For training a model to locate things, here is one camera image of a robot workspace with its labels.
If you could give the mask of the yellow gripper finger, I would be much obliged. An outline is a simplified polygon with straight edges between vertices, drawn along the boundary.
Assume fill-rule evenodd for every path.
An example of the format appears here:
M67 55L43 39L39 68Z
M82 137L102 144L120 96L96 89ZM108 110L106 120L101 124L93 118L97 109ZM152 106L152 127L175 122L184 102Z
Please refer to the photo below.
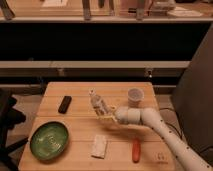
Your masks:
M108 111L115 111L116 107L115 106L107 106Z
M98 119L99 120L112 120L112 116L111 115L98 115Z

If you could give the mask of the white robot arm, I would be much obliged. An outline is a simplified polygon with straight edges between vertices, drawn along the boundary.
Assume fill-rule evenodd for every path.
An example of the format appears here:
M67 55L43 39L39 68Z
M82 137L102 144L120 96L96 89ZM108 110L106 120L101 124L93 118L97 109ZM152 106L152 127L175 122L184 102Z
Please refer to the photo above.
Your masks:
M213 171L210 164L168 128L156 109L149 107L142 109L129 108L126 106L117 109L98 107L95 112L99 118L110 118L119 124L149 127L163 139L185 171Z

